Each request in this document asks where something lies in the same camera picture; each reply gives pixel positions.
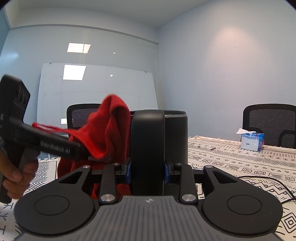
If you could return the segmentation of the person left hand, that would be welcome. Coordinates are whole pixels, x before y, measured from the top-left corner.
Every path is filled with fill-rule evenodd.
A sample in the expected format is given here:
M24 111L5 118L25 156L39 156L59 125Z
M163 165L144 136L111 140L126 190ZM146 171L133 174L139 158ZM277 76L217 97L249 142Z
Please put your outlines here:
M1 151L1 173L6 177L3 184L11 199L20 199L23 196L24 192L29 188L30 182L34 179L38 166L39 162L35 159L29 161L20 171Z

